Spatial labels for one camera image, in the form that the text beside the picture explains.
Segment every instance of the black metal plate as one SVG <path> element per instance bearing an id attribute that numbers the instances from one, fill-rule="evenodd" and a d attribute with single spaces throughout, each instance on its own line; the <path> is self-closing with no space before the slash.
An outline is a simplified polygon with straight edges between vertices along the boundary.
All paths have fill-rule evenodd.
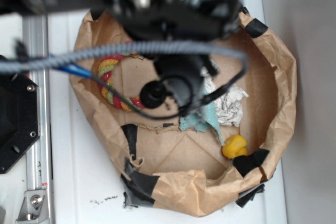
<path id="1" fill-rule="evenodd" d="M 7 173 L 39 138 L 37 90 L 24 74 L 0 76 L 0 174 Z"/>

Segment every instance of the white crumpled paper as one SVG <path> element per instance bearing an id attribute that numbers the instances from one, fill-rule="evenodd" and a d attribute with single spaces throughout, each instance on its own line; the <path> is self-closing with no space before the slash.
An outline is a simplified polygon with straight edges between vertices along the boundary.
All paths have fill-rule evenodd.
<path id="1" fill-rule="evenodd" d="M 217 64 L 212 60 L 212 64 L 217 68 Z M 204 86 L 208 93 L 217 89 L 216 85 L 212 82 L 212 77 L 207 70 L 202 70 L 204 77 Z M 248 94 L 236 84 L 233 84 L 229 91 L 220 98 L 216 99 L 215 104 L 216 113 L 220 125 L 223 126 L 236 126 L 239 127 L 240 121 L 243 118 L 243 106 L 240 103 L 243 97 L 248 97 Z"/>

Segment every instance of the rainbow rope ring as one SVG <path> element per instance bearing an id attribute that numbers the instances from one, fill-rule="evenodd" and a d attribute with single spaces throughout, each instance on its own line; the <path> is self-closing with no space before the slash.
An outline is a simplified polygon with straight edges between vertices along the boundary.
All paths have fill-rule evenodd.
<path id="1" fill-rule="evenodd" d="M 124 55 L 109 55 L 105 56 L 102 60 L 102 62 L 99 64 L 98 68 L 98 77 L 106 82 L 109 86 L 113 87 L 112 84 L 112 71 L 116 64 L 120 60 L 124 58 L 124 56 L 128 56 L 129 54 Z M 102 85 L 98 85 L 99 89 L 101 91 L 102 96 L 109 101 L 114 107 L 116 107 L 119 110 L 125 110 L 127 112 L 132 111 L 132 109 L 124 102 L 120 101 L 118 97 L 115 97 L 111 91 L 109 91 L 107 88 L 103 87 Z M 124 97 L 127 101 L 132 103 L 136 108 L 139 110 L 144 108 L 144 105 L 140 101 L 140 97 Z"/>

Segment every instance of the teal fabric scrap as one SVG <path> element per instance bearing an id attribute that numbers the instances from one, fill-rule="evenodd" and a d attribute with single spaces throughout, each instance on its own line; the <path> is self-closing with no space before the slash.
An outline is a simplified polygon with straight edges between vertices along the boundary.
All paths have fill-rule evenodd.
<path id="1" fill-rule="evenodd" d="M 219 127 L 216 108 L 213 102 L 205 105 L 203 116 L 199 113 L 194 113 L 180 118 L 180 130 L 185 131 L 189 128 L 194 128 L 197 131 L 205 132 L 207 128 L 211 127 L 215 130 L 216 135 L 221 145 L 224 145 L 222 133 Z"/>

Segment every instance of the blue wire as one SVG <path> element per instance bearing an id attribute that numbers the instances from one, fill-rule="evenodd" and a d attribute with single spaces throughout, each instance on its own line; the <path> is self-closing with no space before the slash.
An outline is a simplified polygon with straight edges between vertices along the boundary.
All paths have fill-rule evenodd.
<path id="1" fill-rule="evenodd" d="M 66 72 L 66 73 L 70 73 L 70 74 L 75 74 L 77 76 L 81 76 L 84 78 L 91 78 L 92 76 L 92 72 L 82 68 L 81 66 L 77 65 L 77 64 L 69 64 L 69 65 L 65 65 L 65 66 L 61 66 L 59 68 L 56 68 L 57 70 Z"/>

